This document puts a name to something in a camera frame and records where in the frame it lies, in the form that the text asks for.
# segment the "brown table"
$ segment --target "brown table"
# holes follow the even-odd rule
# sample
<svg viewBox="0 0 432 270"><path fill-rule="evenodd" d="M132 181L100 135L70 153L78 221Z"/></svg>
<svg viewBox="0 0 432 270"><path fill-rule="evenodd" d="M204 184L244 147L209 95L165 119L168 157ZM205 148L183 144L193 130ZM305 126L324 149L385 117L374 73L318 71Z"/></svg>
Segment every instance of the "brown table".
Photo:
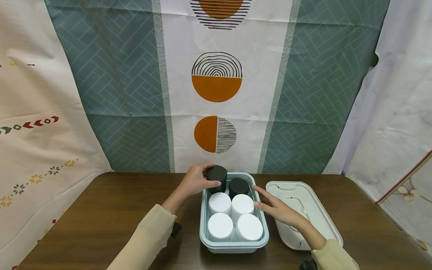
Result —
<svg viewBox="0 0 432 270"><path fill-rule="evenodd" d="M426 270L428 261L349 179L340 175L254 175L310 185L339 229L346 251L362 270ZM106 173L98 176L20 264L18 270L104 270L154 204L162 204L181 174ZM150 269L297 270L309 252L293 251L266 216L270 240L253 254L212 254L199 238L201 194L178 212L183 226Z"/></svg>

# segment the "sleeve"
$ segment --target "sleeve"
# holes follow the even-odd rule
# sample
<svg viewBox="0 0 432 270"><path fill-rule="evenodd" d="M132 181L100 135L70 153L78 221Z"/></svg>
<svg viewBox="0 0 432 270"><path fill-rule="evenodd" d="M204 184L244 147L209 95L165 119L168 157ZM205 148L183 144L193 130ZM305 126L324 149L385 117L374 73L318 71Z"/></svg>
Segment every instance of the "sleeve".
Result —
<svg viewBox="0 0 432 270"><path fill-rule="evenodd" d="M318 270L360 270L358 264L333 239L327 240L320 250L312 250Z"/></svg>
<svg viewBox="0 0 432 270"><path fill-rule="evenodd" d="M157 254L166 247L175 218L162 206L155 205L107 270L147 270Z"/></svg>

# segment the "white curtain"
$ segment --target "white curtain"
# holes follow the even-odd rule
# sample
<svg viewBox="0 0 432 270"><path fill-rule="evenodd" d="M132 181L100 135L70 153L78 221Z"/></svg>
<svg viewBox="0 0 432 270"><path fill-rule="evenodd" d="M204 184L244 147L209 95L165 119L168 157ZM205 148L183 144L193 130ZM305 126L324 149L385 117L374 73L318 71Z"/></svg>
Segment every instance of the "white curtain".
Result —
<svg viewBox="0 0 432 270"><path fill-rule="evenodd" d="M430 252L431 162L405 176L432 149L432 2L392 0L376 54L324 173L346 172L375 202L385 197L380 207Z"/></svg>
<svg viewBox="0 0 432 270"><path fill-rule="evenodd" d="M0 0L0 269L111 170L43 0Z"/></svg>

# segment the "hand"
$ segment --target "hand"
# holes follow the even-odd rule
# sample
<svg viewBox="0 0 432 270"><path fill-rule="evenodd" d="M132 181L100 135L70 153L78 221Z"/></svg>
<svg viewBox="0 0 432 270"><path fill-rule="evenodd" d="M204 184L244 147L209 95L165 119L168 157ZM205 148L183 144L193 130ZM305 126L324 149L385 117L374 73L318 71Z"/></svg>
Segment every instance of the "hand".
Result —
<svg viewBox="0 0 432 270"><path fill-rule="evenodd" d="M207 169L214 166L214 163L202 163L189 167L186 175L178 186L178 190L187 197L202 192L207 188L218 187L219 181L209 181L204 178Z"/></svg>
<svg viewBox="0 0 432 270"><path fill-rule="evenodd" d="M209 181L204 178L204 172L213 166L214 163L202 163L189 167L180 185L166 199L162 207L175 215L179 207L190 195L200 193L206 188L220 186L221 182Z"/></svg>
<svg viewBox="0 0 432 270"><path fill-rule="evenodd" d="M252 186L252 188L261 193L270 203L270 205L266 205L265 203L254 202L254 205L259 210L266 212L280 222L293 226L296 229L305 223L309 223L304 216L286 205L280 199L268 193L266 190L257 186Z"/></svg>

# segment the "orange semicircle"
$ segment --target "orange semicircle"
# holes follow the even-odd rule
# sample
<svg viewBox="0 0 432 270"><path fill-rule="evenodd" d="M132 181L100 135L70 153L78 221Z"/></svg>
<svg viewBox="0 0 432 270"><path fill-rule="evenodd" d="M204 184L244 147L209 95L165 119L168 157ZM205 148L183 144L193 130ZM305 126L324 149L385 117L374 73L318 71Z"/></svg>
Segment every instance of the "orange semicircle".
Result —
<svg viewBox="0 0 432 270"><path fill-rule="evenodd" d="M201 119L194 130L197 144L210 153L216 153L217 115Z"/></svg>
<svg viewBox="0 0 432 270"><path fill-rule="evenodd" d="M214 19L227 19L234 15L243 4L243 0L198 0L203 11Z"/></svg>
<svg viewBox="0 0 432 270"><path fill-rule="evenodd" d="M241 78L192 75L196 92L210 102L224 102L237 94Z"/></svg>

